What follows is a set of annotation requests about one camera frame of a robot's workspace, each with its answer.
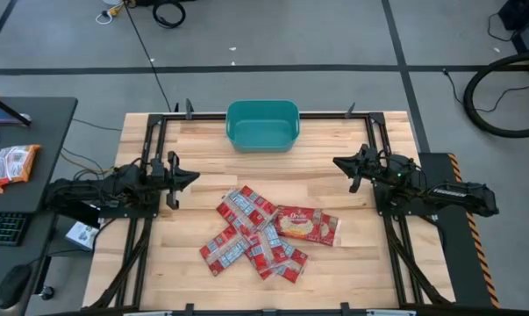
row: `wooden table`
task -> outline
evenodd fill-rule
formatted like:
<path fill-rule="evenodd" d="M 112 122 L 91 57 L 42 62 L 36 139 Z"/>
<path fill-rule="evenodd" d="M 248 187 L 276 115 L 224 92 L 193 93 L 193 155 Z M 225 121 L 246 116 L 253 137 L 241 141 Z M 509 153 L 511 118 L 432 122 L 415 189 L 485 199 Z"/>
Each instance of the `wooden table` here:
<path fill-rule="evenodd" d="M 393 152 L 418 161 L 407 113 L 384 115 Z M 126 115 L 116 165 L 140 156 L 146 124 L 145 113 Z M 202 175 L 180 194 L 180 210 L 170 210 L 161 199 L 141 309 L 183 310 L 187 303 L 197 310 L 338 309 L 340 302 L 349 302 L 351 308 L 397 307 L 372 185 L 363 181 L 358 193 L 348 193 L 350 181 L 332 163 L 334 156 L 353 155 L 367 142 L 364 123 L 303 119 L 288 153 L 238 154 L 225 136 L 225 121 L 172 121 L 163 152 L 176 151 L 182 169 Z M 246 257 L 215 277 L 199 254 L 200 247 L 227 227 L 215 211 L 220 198 L 243 185 L 277 205 L 322 208 L 342 220 L 334 247 L 288 239 L 310 258 L 296 284 L 279 276 L 262 281 Z M 99 236 L 83 305 L 93 303 L 118 272 L 127 227 L 128 220 L 119 219 Z M 444 297 L 454 300 L 437 229 L 414 217 L 409 228 L 418 266 Z M 408 273 L 403 276 L 410 300 Z M 126 303 L 131 302 L 133 277 L 128 281 Z"/>

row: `gray floor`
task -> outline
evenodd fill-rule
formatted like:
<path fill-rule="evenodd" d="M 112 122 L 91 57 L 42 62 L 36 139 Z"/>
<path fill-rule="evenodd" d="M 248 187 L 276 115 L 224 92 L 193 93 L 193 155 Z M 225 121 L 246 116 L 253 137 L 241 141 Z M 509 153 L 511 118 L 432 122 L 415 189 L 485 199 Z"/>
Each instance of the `gray floor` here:
<path fill-rule="evenodd" d="M 0 14 L 6 6 L 0 0 Z M 487 17 L 504 0 L 390 0 L 409 65 L 477 65 L 514 54 L 510 43 L 486 34 Z M 396 65 L 381 0 L 198 0 L 177 30 L 158 27 L 144 8 L 132 11 L 155 66 L 296 64 Z M 111 25 L 95 16 L 100 0 L 19 0 L 0 35 L 0 68 L 124 68 L 149 65 L 123 12 Z M 507 36 L 499 20 L 493 32 Z M 471 73 L 452 73 L 463 91 Z M 161 74 L 171 104 L 192 100 L 197 111 L 224 111 L 236 99 L 294 100 L 301 110 L 409 110 L 397 72 L 266 72 Z M 412 73 L 413 89 L 433 152 L 456 153 L 466 180 L 497 193 L 499 216 L 479 219 L 483 245 L 503 307 L 529 309 L 529 140 L 498 139 L 476 130 L 454 102 L 441 73 Z M 529 76 L 496 74 L 475 100 L 491 108 L 506 88 Z M 71 96 L 75 117 L 121 126 L 126 112 L 165 111 L 153 75 L 0 75 L 0 95 Z M 529 125 L 529 90 L 511 93 L 488 120 Z M 114 160 L 119 134 L 74 122 L 65 147 L 102 166 Z M 92 141 L 102 143 L 102 152 Z M 59 161 L 54 177 L 77 169 Z M 34 299 L 29 315 L 77 309 L 89 258 L 59 258 L 47 281 L 58 295 Z"/>

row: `teal plastic bin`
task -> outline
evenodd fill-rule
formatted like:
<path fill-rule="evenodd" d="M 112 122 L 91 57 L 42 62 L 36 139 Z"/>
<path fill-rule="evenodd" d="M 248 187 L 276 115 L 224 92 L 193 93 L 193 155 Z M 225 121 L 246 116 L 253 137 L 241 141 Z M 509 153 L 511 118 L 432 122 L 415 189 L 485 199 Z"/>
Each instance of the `teal plastic bin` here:
<path fill-rule="evenodd" d="M 229 105 L 225 126 L 241 153 L 285 153 L 299 136 L 299 110 L 291 101 L 237 101 Z"/>

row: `metal frame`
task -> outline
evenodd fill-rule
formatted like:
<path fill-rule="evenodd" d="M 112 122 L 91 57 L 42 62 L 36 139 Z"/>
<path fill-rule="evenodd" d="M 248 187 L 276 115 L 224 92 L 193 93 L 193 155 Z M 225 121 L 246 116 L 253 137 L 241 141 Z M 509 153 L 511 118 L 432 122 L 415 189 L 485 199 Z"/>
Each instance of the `metal frame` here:
<path fill-rule="evenodd" d="M 368 134 L 368 142 L 371 147 L 377 148 L 377 144 L 375 141 L 375 130 L 374 125 L 377 125 L 379 127 L 379 131 L 381 133 L 381 140 L 382 140 L 382 148 L 385 150 L 386 153 L 390 153 L 390 144 L 389 144 L 389 135 L 387 133 L 387 127 L 385 125 L 385 119 L 382 112 L 358 112 L 358 113 L 352 113 L 352 112 L 343 112 L 343 111 L 334 111 L 334 112 L 301 112 L 300 114 L 301 119 L 361 119 L 365 123 L 366 132 Z M 143 143 L 143 152 L 141 154 L 142 163 L 140 165 L 141 168 L 145 168 L 146 165 L 144 162 L 146 162 L 149 158 L 150 150 L 151 150 L 151 143 L 153 140 L 153 134 L 154 129 L 156 126 L 159 127 L 158 132 L 158 139 L 157 139 L 157 146 L 155 149 L 155 158 L 160 159 L 163 155 L 163 146 L 165 142 L 165 133 L 167 131 L 167 125 L 170 123 L 170 121 L 181 121 L 181 120 L 225 120 L 225 113 L 197 113 L 197 112 L 188 112 L 188 113 L 168 113 L 168 114 L 150 114 L 147 119 L 147 130 L 146 130 L 146 136 Z M 406 224 L 406 218 L 405 216 L 399 216 L 396 219 L 400 226 L 401 231 L 401 238 L 404 244 L 404 249 L 406 253 L 413 258 L 414 254 L 412 253 L 412 244 L 411 239 L 408 231 L 408 226 Z M 389 225 L 393 225 L 391 217 L 385 216 L 383 217 L 383 223 L 385 225 L 385 230 L 387 231 L 387 239 L 389 244 L 389 253 L 390 253 L 390 260 L 391 260 L 391 268 L 393 273 L 393 278 L 395 281 L 395 290 L 397 294 L 397 301 L 399 306 L 407 304 L 406 296 L 404 294 L 404 282 L 403 282 L 403 276 L 400 270 L 400 264 L 399 264 L 399 257 L 397 251 L 390 245 L 389 239 L 390 239 L 390 233 L 388 231 Z M 133 250 L 133 244 L 135 240 L 135 234 L 137 231 L 137 225 L 138 220 L 137 219 L 130 219 L 130 224 L 128 226 L 128 235 L 125 242 L 125 250 L 124 250 L 124 260 L 130 258 L 130 255 Z M 144 222 L 144 232 L 147 233 L 147 238 L 149 238 L 151 233 L 151 228 L 153 225 L 152 219 L 145 219 Z M 148 247 L 146 247 L 139 258 L 139 264 L 137 269 L 137 276 L 135 280 L 135 285 L 133 288 L 133 302 L 132 306 L 139 308 L 140 301 L 141 301 L 141 294 L 143 291 L 143 283 L 145 279 L 145 270 L 147 265 L 147 251 Z M 422 291 L 420 290 L 420 287 L 418 286 L 418 282 L 414 278 L 414 276 L 411 273 L 411 280 L 412 280 L 412 291 L 414 293 L 414 301 L 417 304 L 423 304 L 422 299 Z M 116 296 L 116 307 L 121 307 L 124 305 L 124 297 L 126 293 L 126 286 L 125 283 L 122 284 L 120 287 L 117 296 Z M 185 308 L 184 312 L 181 311 L 173 311 L 173 314 L 184 314 L 188 315 L 191 314 L 191 311 L 193 310 L 193 305 L 188 304 L 189 308 Z M 231 313 L 239 313 L 243 312 L 246 313 L 248 311 L 208 311 L 210 314 L 231 314 Z M 364 314 L 365 310 L 350 310 L 347 303 L 341 303 L 340 310 L 316 310 L 316 311 L 290 311 L 289 313 L 293 314 L 299 314 L 299 313 L 306 313 L 309 312 L 317 312 L 320 314 L 337 314 L 340 315 L 342 312 L 343 315 L 350 315 L 350 314 Z M 266 314 L 275 315 L 275 311 L 267 311 Z"/>

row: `black desk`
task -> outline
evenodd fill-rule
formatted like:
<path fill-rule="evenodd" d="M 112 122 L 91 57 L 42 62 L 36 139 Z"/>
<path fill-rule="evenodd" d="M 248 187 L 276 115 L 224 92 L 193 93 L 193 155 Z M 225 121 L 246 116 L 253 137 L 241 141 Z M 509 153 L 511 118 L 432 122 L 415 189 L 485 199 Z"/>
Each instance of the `black desk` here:
<path fill-rule="evenodd" d="M 26 127 L 0 127 L 0 149 L 13 145 L 40 144 L 28 183 L 14 183 L 0 195 L 0 210 L 29 212 L 38 210 L 42 193 L 50 182 L 63 141 L 75 112 L 77 100 L 72 97 L 2 97 L 14 110 L 32 118 Z M 28 263 L 45 254 L 56 221 L 51 212 L 35 213 L 31 225 L 19 247 L 0 247 L 0 283 L 7 272 L 18 264 Z M 43 261 L 33 264 L 31 281 L 25 293 L 12 308 L 0 309 L 0 315 L 24 315 L 34 286 L 38 281 Z"/>

